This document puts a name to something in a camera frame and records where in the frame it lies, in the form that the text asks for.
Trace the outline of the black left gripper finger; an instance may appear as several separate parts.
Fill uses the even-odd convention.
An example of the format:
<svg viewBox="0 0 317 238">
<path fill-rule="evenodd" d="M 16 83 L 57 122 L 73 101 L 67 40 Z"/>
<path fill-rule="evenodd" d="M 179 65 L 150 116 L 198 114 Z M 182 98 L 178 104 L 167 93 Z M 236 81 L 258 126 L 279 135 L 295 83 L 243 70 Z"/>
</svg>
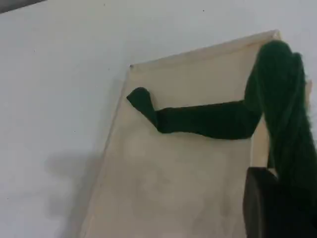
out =
<svg viewBox="0 0 317 238">
<path fill-rule="evenodd" d="M 267 168 L 247 169 L 243 218 L 248 238 L 315 238 L 314 219 Z"/>
</svg>

